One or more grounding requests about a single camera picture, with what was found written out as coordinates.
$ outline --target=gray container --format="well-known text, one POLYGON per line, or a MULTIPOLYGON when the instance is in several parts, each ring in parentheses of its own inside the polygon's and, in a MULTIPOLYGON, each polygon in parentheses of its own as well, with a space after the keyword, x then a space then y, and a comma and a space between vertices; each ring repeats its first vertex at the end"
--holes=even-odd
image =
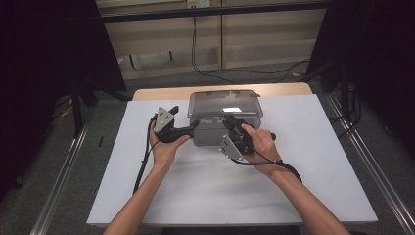
POLYGON ((260 127, 262 108, 252 90, 221 90, 195 92, 190 96, 188 118, 198 119, 193 143, 196 146, 220 146, 228 130, 222 123, 224 115, 242 118, 254 128, 260 127))

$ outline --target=plastic lid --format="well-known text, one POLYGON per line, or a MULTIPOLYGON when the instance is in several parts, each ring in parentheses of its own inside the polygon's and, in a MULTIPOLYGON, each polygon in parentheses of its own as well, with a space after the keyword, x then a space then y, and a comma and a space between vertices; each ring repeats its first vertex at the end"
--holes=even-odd
POLYGON ((262 118, 262 108, 252 90, 195 92, 190 96, 188 118, 262 118))

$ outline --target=white table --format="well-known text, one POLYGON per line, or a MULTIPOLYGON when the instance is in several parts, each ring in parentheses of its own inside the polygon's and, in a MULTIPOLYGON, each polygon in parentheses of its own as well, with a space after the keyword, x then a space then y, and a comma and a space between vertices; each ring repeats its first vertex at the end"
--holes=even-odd
MULTIPOLYGON (((259 97, 263 128, 276 133, 284 162, 342 222, 377 217, 315 95, 259 97)), ((179 106, 176 127, 189 125, 186 100, 128 103, 88 224, 106 226, 131 197, 143 159, 150 117, 179 106)), ((152 159, 143 179, 152 168, 152 159)), ((176 160, 143 223, 149 226, 256 226, 302 223, 285 195, 253 166, 226 159, 218 147, 192 141, 176 160)))

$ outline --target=metal frame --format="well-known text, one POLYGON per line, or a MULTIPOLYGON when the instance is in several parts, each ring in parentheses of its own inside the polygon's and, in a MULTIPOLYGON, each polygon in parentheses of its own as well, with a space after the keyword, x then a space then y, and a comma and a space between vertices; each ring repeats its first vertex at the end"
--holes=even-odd
POLYGON ((83 128, 80 130, 79 135, 77 135, 77 137, 74 138, 72 141, 72 145, 70 146, 69 152, 67 154, 67 157, 65 158, 64 164, 62 165, 61 171, 59 172, 55 184, 53 185, 52 190, 49 193, 48 199, 43 205, 42 210, 40 211, 40 214, 37 217, 36 222, 33 225, 33 228, 31 229, 30 235, 46 234, 49 228, 55 210, 58 207, 65 186, 68 182, 70 172, 76 161, 76 157, 78 156, 83 140, 85 139, 89 124, 94 115, 95 108, 91 109, 91 113, 89 114, 88 119, 84 123, 83 128))
MULTIPOLYGON (((335 114, 338 117, 341 117, 343 115, 342 106, 339 100, 336 98, 336 96, 328 95, 327 99, 335 114)), ((381 170, 375 158, 373 157, 372 153, 369 151, 366 144, 363 142, 363 139, 360 137, 356 128, 354 128, 354 126, 352 126, 350 122, 348 122, 345 118, 340 118, 340 121, 342 127, 345 130, 350 129, 350 131, 347 133, 347 136, 350 138, 351 143, 356 148, 356 151, 359 154, 361 160, 363 160, 363 162, 365 163, 368 171, 372 175, 373 179, 378 185, 378 188, 381 190, 382 194, 384 195, 385 199, 390 205, 394 215, 396 216, 403 230, 408 235, 415 234, 415 220, 409 207, 405 205, 400 196, 394 190, 391 183, 389 182, 384 172, 381 170)))
POLYGON ((133 22, 133 21, 173 19, 173 18, 192 18, 192 17, 223 16, 223 15, 237 15, 237 14, 249 14, 249 13, 315 10, 315 9, 326 9, 330 5, 332 5, 332 1, 320 0, 320 1, 313 1, 313 2, 279 3, 279 4, 253 5, 253 6, 211 7, 211 8, 180 9, 180 10, 144 12, 144 13, 105 14, 105 15, 102 15, 101 18, 98 18, 98 19, 84 19, 84 20, 92 20, 92 21, 100 20, 100 21, 103 21, 104 23, 133 22))

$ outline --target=hand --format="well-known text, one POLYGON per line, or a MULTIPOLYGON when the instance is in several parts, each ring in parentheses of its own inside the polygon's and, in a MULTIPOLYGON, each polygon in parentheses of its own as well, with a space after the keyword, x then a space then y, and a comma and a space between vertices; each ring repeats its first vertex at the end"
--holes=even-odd
MULTIPOLYGON (((270 161, 280 161, 281 157, 277 151, 274 141, 271 137, 271 132, 265 129, 253 129, 250 125, 242 124, 248 134, 250 134, 253 139, 254 148, 257 153, 252 155, 245 155, 245 159, 250 163, 261 163, 267 161, 261 155, 269 159, 270 161)), ((285 168, 280 167, 275 164, 265 164, 265 165, 256 165, 255 166, 259 172, 270 177, 271 174, 275 171, 287 171, 285 168)))
POLYGON ((150 145, 153 147, 154 167, 169 170, 173 164, 177 149, 190 139, 189 135, 183 135, 172 143, 162 143, 154 131, 156 122, 153 121, 150 130, 150 145))

